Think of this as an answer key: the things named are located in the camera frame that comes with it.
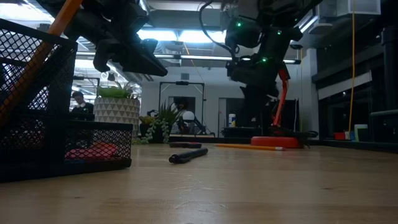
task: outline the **white geometric planter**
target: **white geometric planter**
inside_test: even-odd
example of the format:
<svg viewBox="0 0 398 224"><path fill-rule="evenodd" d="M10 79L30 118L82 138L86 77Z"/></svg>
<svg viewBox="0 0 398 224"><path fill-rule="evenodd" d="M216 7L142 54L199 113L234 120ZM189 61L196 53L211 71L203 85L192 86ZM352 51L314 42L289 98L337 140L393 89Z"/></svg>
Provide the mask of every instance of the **white geometric planter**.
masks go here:
<svg viewBox="0 0 398 224"><path fill-rule="evenodd" d="M132 137L137 138L139 129L139 100L127 98L97 98L94 103L95 121L133 124Z"/></svg>

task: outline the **red base plate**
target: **red base plate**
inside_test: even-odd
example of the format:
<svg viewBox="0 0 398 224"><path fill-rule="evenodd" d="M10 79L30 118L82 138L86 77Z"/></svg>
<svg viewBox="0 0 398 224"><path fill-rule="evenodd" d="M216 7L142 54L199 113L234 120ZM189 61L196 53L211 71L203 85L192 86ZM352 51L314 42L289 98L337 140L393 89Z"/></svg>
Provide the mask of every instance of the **red base plate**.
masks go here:
<svg viewBox="0 0 398 224"><path fill-rule="evenodd" d="M287 149L301 149L303 146L297 138L288 137L253 137L251 139L252 146L272 146L284 147Z"/></svg>

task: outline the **wooden table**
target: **wooden table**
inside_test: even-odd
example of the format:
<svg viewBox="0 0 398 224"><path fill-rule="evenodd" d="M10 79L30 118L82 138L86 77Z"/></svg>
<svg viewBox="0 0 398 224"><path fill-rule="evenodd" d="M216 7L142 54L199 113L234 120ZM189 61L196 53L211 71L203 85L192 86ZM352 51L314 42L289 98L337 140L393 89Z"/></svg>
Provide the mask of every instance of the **wooden table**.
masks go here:
<svg viewBox="0 0 398 224"><path fill-rule="evenodd" d="M273 152L137 146L130 169L0 184L0 223L398 222L398 155L313 147Z"/></svg>

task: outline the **black mesh basket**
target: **black mesh basket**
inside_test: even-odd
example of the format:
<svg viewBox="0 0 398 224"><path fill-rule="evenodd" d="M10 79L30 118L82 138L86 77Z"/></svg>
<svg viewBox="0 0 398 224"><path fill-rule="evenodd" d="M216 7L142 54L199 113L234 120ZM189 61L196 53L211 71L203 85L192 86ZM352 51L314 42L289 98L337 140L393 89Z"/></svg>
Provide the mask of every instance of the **black mesh basket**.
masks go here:
<svg viewBox="0 0 398 224"><path fill-rule="evenodd" d="M132 125L70 120L76 51L0 19L0 181L131 165Z"/></svg>

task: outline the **desk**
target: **desk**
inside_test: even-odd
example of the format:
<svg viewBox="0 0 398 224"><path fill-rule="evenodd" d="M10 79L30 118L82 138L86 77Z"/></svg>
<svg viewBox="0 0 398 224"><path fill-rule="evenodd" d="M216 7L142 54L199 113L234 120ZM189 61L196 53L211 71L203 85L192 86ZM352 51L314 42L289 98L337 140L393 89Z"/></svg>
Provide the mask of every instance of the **desk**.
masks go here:
<svg viewBox="0 0 398 224"><path fill-rule="evenodd" d="M288 223L398 220L398 155L313 147L214 148L188 164L136 146L130 169L0 184L2 224Z"/></svg>

